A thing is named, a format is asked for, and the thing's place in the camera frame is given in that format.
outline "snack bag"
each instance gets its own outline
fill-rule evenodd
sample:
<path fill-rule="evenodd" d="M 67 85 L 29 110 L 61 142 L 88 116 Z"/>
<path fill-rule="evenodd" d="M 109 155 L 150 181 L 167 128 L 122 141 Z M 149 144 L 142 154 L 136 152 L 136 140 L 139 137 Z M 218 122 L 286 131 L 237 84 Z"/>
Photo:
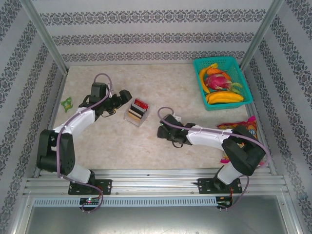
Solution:
<path fill-rule="evenodd" d="M 257 123 L 255 120 L 255 116 L 250 117 L 247 122 L 238 122 L 238 123 L 221 123 L 217 125 L 218 129 L 233 129 L 237 125 L 243 125 L 246 129 L 254 136 L 254 138 L 258 139 L 257 137 Z M 222 159 L 220 160 L 221 163 L 228 163 L 230 159 L 223 153 Z"/>

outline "clear plastic box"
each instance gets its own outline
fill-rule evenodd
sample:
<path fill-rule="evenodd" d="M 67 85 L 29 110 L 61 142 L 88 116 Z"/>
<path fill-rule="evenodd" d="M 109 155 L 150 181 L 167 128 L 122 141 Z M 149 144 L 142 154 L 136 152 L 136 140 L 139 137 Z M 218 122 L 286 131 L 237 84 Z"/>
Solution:
<path fill-rule="evenodd" d="M 139 128 L 142 125 L 142 123 L 146 120 L 146 118 L 148 117 L 148 115 L 150 113 L 150 107 L 147 108 L 147 111 L 144 113 L 144 115 L 143 115 L 143 117 L 142 117 L 142 119 L 140 121 L 136 120 L 136 119 L 133 119 L 133 118 L 131 118 L 128 115 L 128 109 L 129 108 L 130 108 L 130 106 L 127 108 L 127 110 L 126 110 L 126 112 L 125 112 L 125 114 L 123 116 L 123 119 Z"/>

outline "patterned wallpaper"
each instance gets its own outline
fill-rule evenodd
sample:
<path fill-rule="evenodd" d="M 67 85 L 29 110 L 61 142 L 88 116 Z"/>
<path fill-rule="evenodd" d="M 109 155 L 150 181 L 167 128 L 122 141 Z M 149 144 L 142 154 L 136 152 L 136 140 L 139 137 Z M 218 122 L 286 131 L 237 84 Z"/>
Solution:
<path fill-rule="evenodd" d="M 62 74 L 18 0 L 0 0 L 0 234 L 36 163 Z"/>
<path fill-rule="evenodd" d="M 36 0 L 67 65 L 243 58 L 272 0 Z"/>
<path fill-rule="evenodd" d="M 308 0 L 286 0 L 245 71 L 304 233 L 312 233 L 311 16 Z"/>

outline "beige surface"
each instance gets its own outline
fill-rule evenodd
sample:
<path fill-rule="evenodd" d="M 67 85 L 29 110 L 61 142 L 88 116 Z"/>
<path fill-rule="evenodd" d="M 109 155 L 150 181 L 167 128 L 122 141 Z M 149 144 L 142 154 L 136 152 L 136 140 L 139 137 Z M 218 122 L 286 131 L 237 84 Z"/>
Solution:
<path fill-rule="evenodd" d="M 84 97 L 90 94 L 94 76 L 98 73 L 111 76 L 115 92 L 129 90 L 134 98 L 147 102 L 151 109 L 140 128 L 123 119 L 130 102 L 118 109 L 114 116 L 100 117 L 88 126 L 74 144 L 78 163 L 89 169 L 220 167 L 220 150 L 199 145 L 177 149 L 171 142 L 157 138 L 157 110 L 170 106 L 182 117 L 183 123 L 192 122 L 211 128 L 223 122 L 248 118 L 244 106 L 206 111 L 191 64 L 77 66 L 70 68 L 62 95 L 62 100 L 71 97 L 74 106 L 67 113 L 62 106 L 59 107 L 55 127 L 73 115 Z M 98 81 L 107 83 L 104 76 Z"/>

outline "teal plastic basket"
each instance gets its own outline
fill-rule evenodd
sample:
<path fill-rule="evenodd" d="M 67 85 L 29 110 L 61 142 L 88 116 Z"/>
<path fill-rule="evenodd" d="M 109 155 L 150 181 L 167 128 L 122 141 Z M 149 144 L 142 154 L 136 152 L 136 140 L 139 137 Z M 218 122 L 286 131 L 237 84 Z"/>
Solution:
<path fill-rule="evenodd" d="M 222 71 L 226 71 L 226 73 L 231 77 L 232 82 L 238 82 L 240 83 L 243 88 L 238 88 L 236 87 L 239 91 L 240 94 L 244 97 L 244 101 L 242 102 L 236 102 L 236 103 L 223 103 L 223 104 L 214 104 L 214 105 L 209 105 L 206 102 L 205 96 L 207 95 L 206 92 L 202 89 L 200 79 L 199 79 L 199 72 L 201 69 L 210 66 L 213 63 L 218 64 L 218 69 Z M 224 109 L 233 109 L 240 107 L 245 104 L 250 104 L 253 101 L 253 97 L 250 93 L 250 90 L 248 88 L 248 85 L 245 81 L 245 78 L 240 71 L 238 64 L 233 57 L 226 57 L 226 56 L 221 56 L 221 57 L 210 57 L 210 58 L 197 58 L 193 62 L 194 69 L 196 72 L 196 77 L 197 77 L 197 82 L 199 85 L 199 89 L 201 92 L 201 97 L 203 99 L 203 102 L 205 104 L 205 109 L 207 111 L 215 111 L 215 110 L 224 110 Z"/>

